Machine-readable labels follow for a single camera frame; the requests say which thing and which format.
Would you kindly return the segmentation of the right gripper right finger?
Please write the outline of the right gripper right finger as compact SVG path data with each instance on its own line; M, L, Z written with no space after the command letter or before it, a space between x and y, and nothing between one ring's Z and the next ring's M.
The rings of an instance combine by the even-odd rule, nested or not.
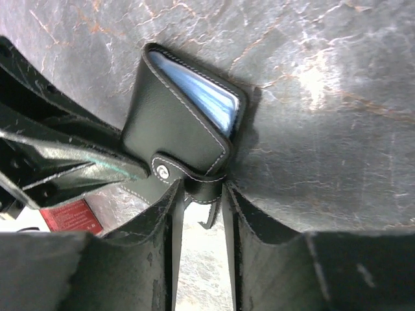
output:
M413 310L413 231L295 231L222 191L235 310Z

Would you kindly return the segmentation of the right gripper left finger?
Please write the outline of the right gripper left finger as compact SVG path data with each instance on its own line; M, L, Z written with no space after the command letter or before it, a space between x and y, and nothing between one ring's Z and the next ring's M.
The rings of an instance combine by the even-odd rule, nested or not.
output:
M120 228L3 233L2 310L173 310L182 241L182 184Z

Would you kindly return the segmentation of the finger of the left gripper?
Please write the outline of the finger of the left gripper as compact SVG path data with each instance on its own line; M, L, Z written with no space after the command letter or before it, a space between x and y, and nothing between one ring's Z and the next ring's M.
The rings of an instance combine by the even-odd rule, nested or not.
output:
M58 207L107 185L147 179L142 161L120 150L118 132L1 130L1 210Z
M1 103L68 135L121 150L121 131L78 105L1 36Z

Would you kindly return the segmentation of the black leather card holder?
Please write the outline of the black leather card holder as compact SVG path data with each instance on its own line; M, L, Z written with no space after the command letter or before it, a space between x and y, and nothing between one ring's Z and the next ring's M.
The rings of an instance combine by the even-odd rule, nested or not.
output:
M160 44L146 44L121 144L150 174L124 189L153 204L180 179L186 203L210 207L203 223L210 229L247 103L238 86Z

